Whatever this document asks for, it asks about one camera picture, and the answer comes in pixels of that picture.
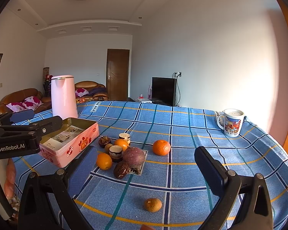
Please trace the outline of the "person's left hand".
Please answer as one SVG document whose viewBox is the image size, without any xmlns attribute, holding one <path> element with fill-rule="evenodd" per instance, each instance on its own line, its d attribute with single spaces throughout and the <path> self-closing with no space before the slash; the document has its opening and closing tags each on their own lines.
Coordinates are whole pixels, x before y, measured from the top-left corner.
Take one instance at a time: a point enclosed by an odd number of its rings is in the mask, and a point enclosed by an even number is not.
<svg viewBox="0 0 288 230">
<path fill-rule="evenodd" d="M 6 181 L 4 183 L 4 193 L 7 199 L 11 199 L 14 196 L 14 185 L 15 185 L 15 178 L 17 175 L 17 171 L 15 168 L 15 164 L 11 158 L 9 158 L 7 162 L 7 169 L 6 169 Z"/>
</svg>

